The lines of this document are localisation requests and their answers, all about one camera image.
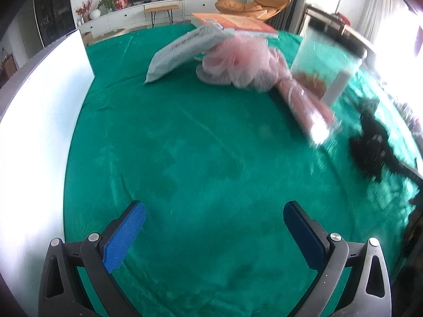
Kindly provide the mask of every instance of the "black lid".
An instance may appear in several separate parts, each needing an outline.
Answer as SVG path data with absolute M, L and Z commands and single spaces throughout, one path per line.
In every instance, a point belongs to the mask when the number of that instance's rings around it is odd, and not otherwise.
M 327 23 L 324 23 L 313 17 L 310 17 L 308 26 L 331 38 L 358 58 L 363 59 L 367 57 L 367 50 L 365 46 L 353 35 L 342 35 L 338 29 L 335 29 Z

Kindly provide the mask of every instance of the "round white vase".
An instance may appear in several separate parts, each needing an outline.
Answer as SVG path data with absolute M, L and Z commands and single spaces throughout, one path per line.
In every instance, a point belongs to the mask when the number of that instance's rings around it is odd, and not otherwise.
M 100 10 L 99 10 L 99 9 L 93 10 L 93 11 L 90 13 L 90 19 L 91 19 L 91 20 L 97 19 L 97 18 L 98 18 L 101 14 L 102 14 L 102 13 L 100 12 Z

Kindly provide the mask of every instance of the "book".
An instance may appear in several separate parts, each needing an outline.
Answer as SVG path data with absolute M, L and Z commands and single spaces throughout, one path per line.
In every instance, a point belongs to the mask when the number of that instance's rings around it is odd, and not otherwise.
M 279 33 L 261 20 L 242 16 L 217 13 L 194 13 L 191 23 L 195 27 L 205 24 L 215 24 L 225 31 L 263 38 L 278 38 Z

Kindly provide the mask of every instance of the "dark door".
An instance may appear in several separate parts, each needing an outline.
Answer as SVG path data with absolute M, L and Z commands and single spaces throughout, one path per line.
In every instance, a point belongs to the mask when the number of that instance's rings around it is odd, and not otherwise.
M 34 0 L 34 6 L 44 46 L 75 29 L 70 0 Z

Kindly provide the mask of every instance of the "white flower pot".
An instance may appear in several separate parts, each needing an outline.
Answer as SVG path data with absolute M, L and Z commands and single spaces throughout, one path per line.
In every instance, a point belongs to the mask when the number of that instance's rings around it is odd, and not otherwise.
M 90 13 L 90 19 L 91 19 L 91 20 L 97 19 L 97 18 L 98 18 L 101 14 L 102 14 L 102 13 L 100 12 L 100 10 L 99 10 L 99 9 L 93 10 L 93 11 Z

